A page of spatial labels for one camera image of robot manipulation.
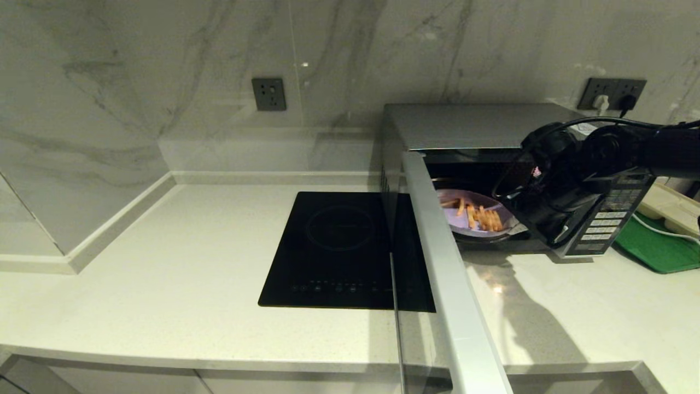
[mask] white cable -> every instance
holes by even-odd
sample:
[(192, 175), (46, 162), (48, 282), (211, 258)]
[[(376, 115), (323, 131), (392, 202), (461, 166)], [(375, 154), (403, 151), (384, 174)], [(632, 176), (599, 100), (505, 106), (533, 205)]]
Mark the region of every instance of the white cable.
[(608, 95), (597, 95), (596, 99), (593, 100), (593, 107), (598, 109), (598, 116), (605, 116), (610, 102), (608, 101)]
[(700, 245), (700, 240), (695, 239), (695, 237), (684, 236), (684, 235), (682, 235), (682, 234), (674, 234), (674, 233), (669, 233), (669, 232), (667, 232), (667, 231), (656, 230), (654, 227), (651, 227), (650, 225), (648, 225), (648, 224), (646, 224), (645, 222), (643, 222), (642, 219), (640, 219), (639, 216), (637, 216), (636, 213), (632, 213), (632, 217), (633, 217), (637, 222), (639, 222), (639, 224), (641, 224), (642, 226), (646, 227), (647, 229), (649, 229), (649, 230), (651, 230), (651, 231), (654, 231), (655, 233), (663, 234), (663, 235), (669, 236), (669, 237), (676, 237), (676, 238), (687, 239), (687, 240), (693, 241), (693, 242), (695, 242), (696, 244)]

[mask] microwave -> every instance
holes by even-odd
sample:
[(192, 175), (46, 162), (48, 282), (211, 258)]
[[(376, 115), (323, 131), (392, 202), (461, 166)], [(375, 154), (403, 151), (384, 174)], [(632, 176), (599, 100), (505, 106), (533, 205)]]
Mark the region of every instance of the microwave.
[[(380, 189), (393, 250), (422, 254), (440, 321), (435, 348), (446, 352), (449, 373), (411, 365), (413, 350), (403, 339), (420, 330), (414, 312), (395, 303), (400, 340), (400, 361), (405, 393), (423, 393), (430, 382), (447, 379), (453, 393), (511, 393), (508, 378), (481, 316), (465, 271), (461, 252), (501, 250), (518, 253), (551, 251), (545, 242), (520, 226), (498, 239), (462, 237), (448, 224), (439, 191), (466, 189), (490, 196), (496, 180), (512, 168), (502, 187), (526, 182), (536, 168), (524, 157), (513, 164), (523, 139), (552, 122), (582, 116), (555, 104), (388, 104), (378, 134), (381, 158)], [(604, 201), (596, 201), (577, 226), (575, 235), (554, 250), (560, 257), (603, 254), (629, 220), (654, 177), (620, 177)], [(411, 211), (416, 245), (399, 234), (397, 223)], [(395, 276), (402, 264), (393, 263)]]

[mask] white plug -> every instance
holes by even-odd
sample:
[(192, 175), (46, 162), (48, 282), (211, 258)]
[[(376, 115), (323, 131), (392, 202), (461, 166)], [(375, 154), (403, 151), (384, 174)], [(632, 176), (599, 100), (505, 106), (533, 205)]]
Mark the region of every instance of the white plug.
[(598, 109), (598, 116), (605, 116), (609, 106), (608, 95), (598, 95), (593, 100), (593, 107)]

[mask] cooktop burner circle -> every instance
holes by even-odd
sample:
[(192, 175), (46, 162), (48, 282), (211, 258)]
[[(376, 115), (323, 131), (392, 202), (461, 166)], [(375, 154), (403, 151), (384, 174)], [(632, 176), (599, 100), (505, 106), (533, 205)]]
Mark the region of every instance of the cooktop burner circle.
[(332, 252), (355, 250), (375, 236), (372, 217), (349, 205), (334, 205), (314, 213), (307, 222), (307, 237)]

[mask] microwave door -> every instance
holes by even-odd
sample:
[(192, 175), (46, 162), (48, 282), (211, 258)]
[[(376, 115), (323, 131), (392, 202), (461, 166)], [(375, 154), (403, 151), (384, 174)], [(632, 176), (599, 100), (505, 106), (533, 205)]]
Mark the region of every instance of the microwave door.
[[(440, 207), (438, 194), (419, 153), (407, 151), (402, 154), (402, 175), (417, 228), (420, 248), (416, 249), (422, 250), (437, 311), (430, 314), (430, 324), (426, 324), (420, 322), (420, 316), (415, 312), (402, 311), (400, 297), (399, 305), (395, 306), (405, 392), (441, 392), (436, 390), (438, 387), (429, 387), (440, 379), (444, 380), (440, 368), (432, 368), (436, 360), (441, 360), (449, 368), (452, 393), (512, 394), (461, 254)], [(400, 212), (400, 207), (396, 205), (396, 212)], [(402, 242), (396, 235), (394, 254)], [(395, 266), (400, 270), (399, 261)], [(435, 349), (437, 357), (425, 355), (425, 344), (421, 344), (422, 349), (416, 346), (419, 337), (424, 341), (432, 338), (434, 344), (428, 346)]]

